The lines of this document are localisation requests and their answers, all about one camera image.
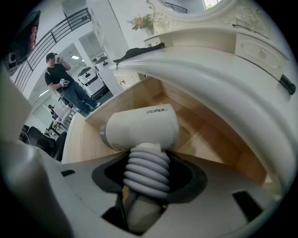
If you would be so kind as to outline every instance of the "drawer handle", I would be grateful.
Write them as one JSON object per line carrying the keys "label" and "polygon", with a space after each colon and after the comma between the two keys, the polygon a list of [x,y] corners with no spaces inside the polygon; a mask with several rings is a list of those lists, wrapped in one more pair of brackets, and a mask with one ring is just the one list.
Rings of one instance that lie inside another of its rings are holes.
{"label": "drawer handle", "polygon": [[259,54],[261,55],[261,57],[262,57],[263,59],[265,59],[266,56],[267,56],[267,52],[266,52],[265,50],[261,50],[261,51],[259,51]]}
{"label": "drawer handle", "polygon": [[118,84],[120,84],[120,85],[125,84],[125,81],[124,80],[118,80]]}

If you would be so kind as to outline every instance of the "coiled hose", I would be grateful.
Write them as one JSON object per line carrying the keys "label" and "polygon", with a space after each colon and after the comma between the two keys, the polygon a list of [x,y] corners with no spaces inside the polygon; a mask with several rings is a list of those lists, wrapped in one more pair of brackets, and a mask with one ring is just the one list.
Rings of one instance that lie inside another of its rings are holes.
{"label": "coiled hose", "polygon": [[145,147],[135,147],[130,152],[123,183],[141,195],[166,199],[170,192],[169,157],[158,150]]}

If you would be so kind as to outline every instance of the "black t-shirt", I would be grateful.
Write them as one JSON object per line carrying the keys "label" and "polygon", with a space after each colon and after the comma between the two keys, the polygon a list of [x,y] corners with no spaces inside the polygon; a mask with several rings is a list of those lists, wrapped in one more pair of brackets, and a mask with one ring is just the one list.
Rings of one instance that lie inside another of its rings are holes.
{"label": "black t-shirt", "polygon": [[[45,73],[45,80],[47,85],[51,83],[59,84],[61,79],[69,81],[69,85],[74,81],[74,79],[66,72],[65,68],[61,64],[55,64],[53,68],[47,68],[47,71]],[[57,92],[61,93],[63,90],[60,87],[57,89]]]}

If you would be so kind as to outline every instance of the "metal railing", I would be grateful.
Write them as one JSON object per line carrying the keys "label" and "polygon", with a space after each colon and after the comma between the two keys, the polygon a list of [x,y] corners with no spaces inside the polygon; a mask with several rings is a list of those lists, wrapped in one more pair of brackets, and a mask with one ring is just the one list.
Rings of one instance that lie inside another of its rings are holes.
{"label": "metal railing", "polygon": [[23,92],[27,82],[41,60],[45,60],[46,53],[64,36],[76,28],[91,21],[91,16],[87,8],[84,8],[54,26],[41,40],[36,44],[34,51],[25,60],[20,67],[18,75],[14,81],[16,87]]}
{"label": "metal railing", "polygon": [[170,2],[164,2],[170,9],[178,13],[187,13],[187,9]]}

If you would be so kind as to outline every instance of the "mirror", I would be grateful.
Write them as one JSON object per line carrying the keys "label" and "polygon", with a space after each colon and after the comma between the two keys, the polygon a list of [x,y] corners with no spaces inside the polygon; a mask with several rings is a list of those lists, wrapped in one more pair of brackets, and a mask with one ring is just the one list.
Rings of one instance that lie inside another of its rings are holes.
{"label": "mirror", "polygon": [[163,4],[169,8],[170,10],[183,13],[183,14],[190,14],[190,13],[202,13],[221,0],[161,0]]}

